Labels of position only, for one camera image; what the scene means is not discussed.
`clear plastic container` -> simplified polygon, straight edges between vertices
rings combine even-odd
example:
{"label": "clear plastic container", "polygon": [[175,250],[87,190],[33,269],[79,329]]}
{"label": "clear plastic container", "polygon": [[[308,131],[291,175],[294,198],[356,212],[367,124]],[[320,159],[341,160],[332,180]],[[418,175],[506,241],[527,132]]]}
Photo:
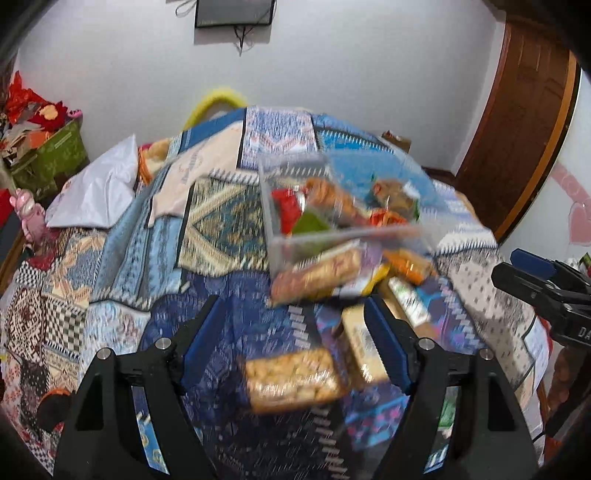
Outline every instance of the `clear plastic container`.
{"label": "clear plastic container", "polygon": [[[258,164],[271,278],[302,260],[355,238],[377,241],[387,249],[409,248],[422,255],[429,254],[456,224],[431,180],[402,151],[331,150],[264,155],[259,157]],[[410,181],[421,195],[421,208],[436,210],[437,219],[380,228],[371,226],[283,235],[271,192],[288,186],[289,179],[301,179],[304,183],[311,176],[327,177],[359,200],[366,200],[366,196],[371,195],[371,184],[376,178]]]}

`wooden door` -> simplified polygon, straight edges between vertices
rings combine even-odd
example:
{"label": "wooden door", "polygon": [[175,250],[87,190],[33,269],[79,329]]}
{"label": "wooden door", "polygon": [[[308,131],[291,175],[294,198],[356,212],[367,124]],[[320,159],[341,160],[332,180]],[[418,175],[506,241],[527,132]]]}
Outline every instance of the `wooden door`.
{"label": "wooden door", "polygon": [[507,22],[491,95],[456,177],[484,225],[508,234],[548,173],[567,127],[576,61],[528,22]]}

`blue gripper pad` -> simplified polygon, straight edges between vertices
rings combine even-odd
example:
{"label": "blue gripper pad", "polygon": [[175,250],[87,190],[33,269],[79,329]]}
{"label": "blue gripper pad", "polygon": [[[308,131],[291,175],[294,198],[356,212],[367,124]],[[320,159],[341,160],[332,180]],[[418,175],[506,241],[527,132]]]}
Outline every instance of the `blue gripper pad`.
{"label": "blue gripper pad", "polygon": [[396,319],[379,297],[372,296],[365,301],[363,318],[390,381],[410,395],[419,370],[414,346],[417,335],[408,323]]}
{"label": "blue gripper pad", "polygon": [[184,372],[181,385],[189,390],[197,385],[218,346],[226,323],[226,308],[217,299],[203,320],[199,331],[184,356]]}
{"label": "blue gripper pad", "polygon": [[521,248],[513,250],[511,264],[525,273],[538,277],[540,280],[548,280],[556,273],[552,262]]}

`patterned quilt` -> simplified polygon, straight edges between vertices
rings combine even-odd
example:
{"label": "patterned quilt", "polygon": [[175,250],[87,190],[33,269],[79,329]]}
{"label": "patterned quilt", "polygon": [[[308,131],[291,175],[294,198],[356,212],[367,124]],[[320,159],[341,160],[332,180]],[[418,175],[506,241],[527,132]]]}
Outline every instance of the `patterned quilt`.
{"label": "patterned quilt", "polygon": [[[407,404],[397,387],[381,384],[331,405],[255,416],[237,367],[239,358],[301,348],[294,332],[301,331],[296,323],[302,318],[338,361],[330,334],[340,319],[337,304],[305,311],[267,307],[270,280],[256,166],[260,154],[342,148],[408,161],[400,150],[327,115],[259,107],[233,111],[173,139],[169,161],[108,234],[63,230],[48,272],[21,266],[2,302],[10,353],[2,365],[2,407],[50,472],[59,433],[37,426],[40,398],[52,388],[75,389],[104,346],[130,353],[173,335],[217,294],[226,304],[223,335],[183,402],[220,477],[371,477]],[[547,365],[545,331],[529,306],[492,285],[491,270],[503,259],[491,232],[451,187],[433,184],[457,220],[437,247],[439,277],[419,289],[437,341],[468,353],[490,346],[524,407]],[[141,390],[134,390],[134,400],[148,461],[166,471]],[[429,465],[445,454],[445,447],[434,451]]]}

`pillowcase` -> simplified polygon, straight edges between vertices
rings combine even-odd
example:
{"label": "pillowcase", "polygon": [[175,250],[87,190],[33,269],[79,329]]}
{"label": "pillowcase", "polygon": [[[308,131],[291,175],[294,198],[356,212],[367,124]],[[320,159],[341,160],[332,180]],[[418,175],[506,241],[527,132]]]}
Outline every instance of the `pillowcase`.
{"label": "pillowcase", "polygon": [[134,134],[66,182],[47,209],[47,226],[112,227],[134,199],[137,174]]}

